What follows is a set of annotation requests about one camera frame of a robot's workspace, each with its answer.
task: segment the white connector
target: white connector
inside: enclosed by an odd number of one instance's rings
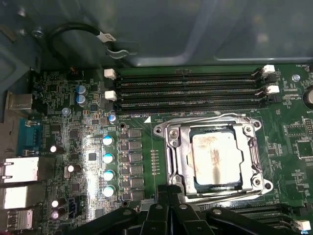
[[[115,80],[116,79],[116,73],[114,71],[114,69],[108,69],[108,70],[104,70],[104,76],[106,78]]]
[[[301,231],[309,231],[311,230],[311,225],[308,220],[295,220],[298,224],[298,229]]]
[[[263,71],[264,75],[273,73],[273,72],[275,72],[275,66],[274,65],[265,65],[263,67],[262,71]]]
[[[279,87],[276,85],[271,85],[266,87],[266,94],[276,94],[279,93]]]
[[[116,101],[117,96],[115,91],[107,91],[104,93],[105,99]]]

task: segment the cpu socket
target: cpu socket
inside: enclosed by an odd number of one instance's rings
[[[250,200],[273,189],[263,178],[255,132],[261,122],[246,115],[177,118],[154,128],[164,138],[168,183],[197,205]]]

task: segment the white label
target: white label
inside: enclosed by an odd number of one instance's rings
[[[116,39],[109,33],[101,33],[97,36],[103,43],[106,42],[115,42]]]

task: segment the blue port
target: blue port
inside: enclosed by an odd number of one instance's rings
[[[42,126],[26,126],[27,119],[21,118],[19,125],[19,137],[17,146],[17,155],[22,156],[23,150],[39,151],[42,139]]]

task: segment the solid capacitor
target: solid capacitor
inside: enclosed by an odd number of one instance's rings
[[[108,116],[108,120],[109,120],[109,123],[110,123],[110,124],[112,124],[112,125],[115,124],[116,121],[117,121],[116,115],[110,114],[110,115]]]
[[[88,105],[88,101],[86,100],[86,97],[84,97],[82,94],[76,97],[76,102],[77,104],[79,104],[80,107],[85,107],[86,105]]]
[[[114,171],[112,171],[112,170],[106,170],[106,171],[103,173],[103,179],[106,180],[106,181],[113,180],[114,177],[115,177],[115,173],[114,173]]]
[[[102,193],[105,197],[111,197],[115,193],[115,187],[113,185],[109,185],[102,190]]]
[[[111,136],[104,136],[102,142],[105,146],[111,146],[114,143],[114,139]]]
[[[86,87],[83,85],[79,85],[78,87],[76,87],[76,92],[78,94],[82,94],[84,96],[86,96],[88,94]]]
[[[110,164],[114,161],[114,155],[111,153],[106,153],[103,158],[102,158],[103,162],[106,164]]]

